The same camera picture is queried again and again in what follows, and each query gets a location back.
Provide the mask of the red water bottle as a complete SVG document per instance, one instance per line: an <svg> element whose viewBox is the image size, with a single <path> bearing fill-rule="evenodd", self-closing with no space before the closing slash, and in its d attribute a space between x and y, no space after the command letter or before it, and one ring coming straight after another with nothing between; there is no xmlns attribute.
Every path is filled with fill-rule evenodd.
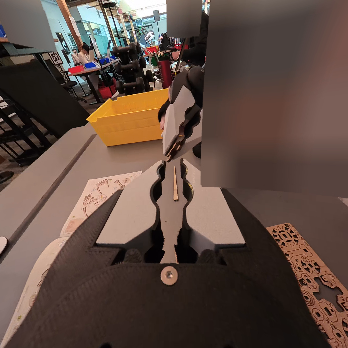
<svg viewBox="0 0 348 348"><path fill-rule="evenodd" d="M158 61L158 70L160 73L162 88L169 88L173 80L170 59L160 59Z"/></svg>

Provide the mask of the yellow plastic bin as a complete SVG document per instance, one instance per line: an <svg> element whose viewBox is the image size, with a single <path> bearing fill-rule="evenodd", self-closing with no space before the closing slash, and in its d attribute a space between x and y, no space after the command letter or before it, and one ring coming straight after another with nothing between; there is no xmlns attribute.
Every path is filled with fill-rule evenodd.
<svg viewBox="0 0 348 348"><path fill-rule="evenodd" d="M161 139L158 111L168 98L168 89L108 99L87 121L106 146Z"/></svg>

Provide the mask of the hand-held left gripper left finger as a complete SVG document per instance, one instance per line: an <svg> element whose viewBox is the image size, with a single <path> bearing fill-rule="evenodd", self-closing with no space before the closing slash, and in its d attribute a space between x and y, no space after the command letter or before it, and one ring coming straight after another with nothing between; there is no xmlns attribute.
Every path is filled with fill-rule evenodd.
<svg viewBox="0 0 348 348"><path fill-rule="evenodd" d="M166 162L160 160L123 189L96 240L98 246L137 249L148 263L162 260L164 237L157 200L165 168Z"/></svg>

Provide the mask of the illustrated instruction booklet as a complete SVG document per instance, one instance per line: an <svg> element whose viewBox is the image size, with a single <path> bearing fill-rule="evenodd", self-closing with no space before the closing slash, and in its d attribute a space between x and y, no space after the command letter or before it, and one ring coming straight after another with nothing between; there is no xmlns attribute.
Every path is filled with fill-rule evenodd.
<svg viewBox="0 0 348 348"><path fill-rule="evenodd" d="M11 337L18 330L28 312L32 308L38 292L42 286L55 257L67 242L75 230L99 207L104 201L117 190L123 189L128 183L139 177L142 171L126 174L90 179L81 197L65 222L59 238L52 241L38 257L23 292L11 318L9 326L1 342L1 348L5 347Z"/></svg>

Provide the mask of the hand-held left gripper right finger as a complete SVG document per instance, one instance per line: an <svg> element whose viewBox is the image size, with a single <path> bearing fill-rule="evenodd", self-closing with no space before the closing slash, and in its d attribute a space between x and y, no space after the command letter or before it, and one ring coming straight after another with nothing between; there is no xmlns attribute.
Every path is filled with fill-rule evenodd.
<svg viewBox="0 0 348 348"><path fill-rule="evenodd" d="M203 187L201 172L181 159L183 208L177 237L177 261L196 262L204 250L244 247L245 239L220 188Z"/></svg>

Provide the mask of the black metal rack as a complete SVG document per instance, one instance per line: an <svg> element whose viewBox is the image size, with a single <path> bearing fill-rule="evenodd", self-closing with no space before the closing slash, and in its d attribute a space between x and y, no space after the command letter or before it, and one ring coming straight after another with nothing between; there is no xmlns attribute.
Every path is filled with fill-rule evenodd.
<svg viewBox="0 0 348 348"><path fill-rule="evenodd" d="M39 129L33 115L1 90L1 126L0 145L9 156L10 162L20 167L32 164L52 143L47 136L51 133Z"/></svg>

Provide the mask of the standing desk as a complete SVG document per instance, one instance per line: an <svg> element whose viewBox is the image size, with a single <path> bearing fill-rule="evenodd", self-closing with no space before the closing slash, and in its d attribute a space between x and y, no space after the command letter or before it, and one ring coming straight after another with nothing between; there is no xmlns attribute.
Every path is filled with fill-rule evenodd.
<svg viewBox="0 0 348 348"><path fill-rule="evenodd" d="M116 80L118 80L117 78L117 73L115 71L115 64L117 62L119 62L120 59L116 58L113 59L112 57L109 58L109 62L105 63L105 64L100 64L100 61L98 62L98 64L100 65L99 68L95 68L95 69L86 69L83 72L77 73L77 74L73 74L71 75L69 72L67 73L68 77L74 76L74 77L81 77L84 76L86 78L86 81L90 87L90 90L95 98L95 102L90 103L90 105L96 105L96 104L101 104L104 102L104 100L102 98L99 98L99 95L96 91L96 89L94 88L89 76L92 75L95 72L101 73L102 76L102 80L104 81L104 84L109 86L108 82L107 82L107 77L106 77L106 72L108 72L109 70L112 71L112 75L113 78L115 78Z"/></svg>

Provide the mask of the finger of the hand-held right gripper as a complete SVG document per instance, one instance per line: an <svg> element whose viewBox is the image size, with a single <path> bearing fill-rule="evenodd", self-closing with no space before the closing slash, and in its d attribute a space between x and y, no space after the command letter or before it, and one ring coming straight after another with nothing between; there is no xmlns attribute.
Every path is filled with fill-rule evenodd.
<svg viewBox="0 0 348 348"><path fill-rule="evenodd" d="M191 91L182 86L179 94L176 96L166 111L165 126L163 130L163 155L169 150L170 144L180 135L180 123L184 119L184 113L189 107L197 107Z"/></svg>
<svg viewBox="0 0 348 348"><path fill-rule="evenodd" d="M180 123L180 152L193 148L202 139L202 109L189 107Z"/></svg>

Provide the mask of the laser-cut wooden parts sheet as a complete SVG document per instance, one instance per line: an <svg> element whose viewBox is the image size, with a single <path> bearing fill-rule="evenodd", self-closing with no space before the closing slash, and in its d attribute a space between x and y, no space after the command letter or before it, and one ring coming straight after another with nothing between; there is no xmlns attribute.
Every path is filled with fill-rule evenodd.
<svg viewBox="0 0 348 348"><path fill-rule="evenodd" d="M348 292L290 223L266 228L298 281L315 323L331 347L348 347Z"/></svg>

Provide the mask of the notched wooden bar part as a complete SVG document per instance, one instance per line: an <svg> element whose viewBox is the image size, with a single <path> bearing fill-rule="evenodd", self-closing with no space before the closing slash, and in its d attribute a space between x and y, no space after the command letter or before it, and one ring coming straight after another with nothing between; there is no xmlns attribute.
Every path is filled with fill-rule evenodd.
<svg viewBox="0 0 348 348"><path fill-rule="evenodd" d="M166 161L170 162L174 156L180 151L185 143L185 135L178 135L175 140L170 144L169 150L166 151L165 156L167 157Z"/></svg>

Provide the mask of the black office chair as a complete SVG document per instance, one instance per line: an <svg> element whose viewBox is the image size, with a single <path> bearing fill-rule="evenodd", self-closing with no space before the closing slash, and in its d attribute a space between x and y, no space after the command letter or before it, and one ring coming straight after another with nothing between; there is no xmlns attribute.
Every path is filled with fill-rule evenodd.
<svg viewBox="0 0 348 348"><path fill-rule="evenodd" d="M76 101L87 103L87 100L79 97L74 90L77 82L71 81L67 76L67 72L63 71L63 68L60 65L54 65L50 59L46 59L45 63L60 86L62 86Z"/></svg>

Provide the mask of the black dumbbell rack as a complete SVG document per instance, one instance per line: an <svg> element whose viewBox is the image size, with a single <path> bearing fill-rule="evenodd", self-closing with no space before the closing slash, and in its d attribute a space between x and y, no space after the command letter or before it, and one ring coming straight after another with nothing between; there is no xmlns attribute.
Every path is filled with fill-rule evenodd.
<svg viewBox="0 0 348 348"><path fill-rule="evenodd" d="M154 81L154 77L151 70L144 72L146 59L138 42L130 42L125 47L114 46L112 54L119 58L115 63L115 71L121 77L115 83L119 94L131 95L153 90L150 82Z"/></svg>

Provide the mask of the red plastic crate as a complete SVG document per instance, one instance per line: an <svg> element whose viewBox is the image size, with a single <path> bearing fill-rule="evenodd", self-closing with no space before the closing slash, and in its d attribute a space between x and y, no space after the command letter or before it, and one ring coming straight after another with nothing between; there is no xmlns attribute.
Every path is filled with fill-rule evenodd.
<svg viewBox="0 0 348 348"><path fill-rule="evenodd" d="M111 81L109 81L109 86L105 85L104 82L99 83L98 85L98 91L103 99L112 98L113 95L116 93L115 84L116 79L112 78Z"/></svg>

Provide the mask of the wooden post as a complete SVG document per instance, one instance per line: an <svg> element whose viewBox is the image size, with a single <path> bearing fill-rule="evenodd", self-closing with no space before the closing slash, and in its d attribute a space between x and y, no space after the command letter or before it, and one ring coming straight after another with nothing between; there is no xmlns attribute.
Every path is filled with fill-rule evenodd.
<svg viewBox="0 0 348 348"><path fill-rule="evenodd" d="M82 50L83 41L81 39L80 32L77 28L75 19L72 17L65 0L56 0L56 2L65 19L68 28L71 31L71 35L77 46L77 52L79 53Z"/></svg>

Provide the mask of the black foam panel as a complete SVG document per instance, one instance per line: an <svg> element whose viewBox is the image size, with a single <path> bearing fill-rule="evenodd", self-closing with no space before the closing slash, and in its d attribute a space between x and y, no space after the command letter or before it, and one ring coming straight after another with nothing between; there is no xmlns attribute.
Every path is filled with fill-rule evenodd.
<svg viewBox="0 0 348 348"><path fill-rule="evenodd" d="M56 138L88 123L89 113L37 60L1 67L0 88Z"/></svg>

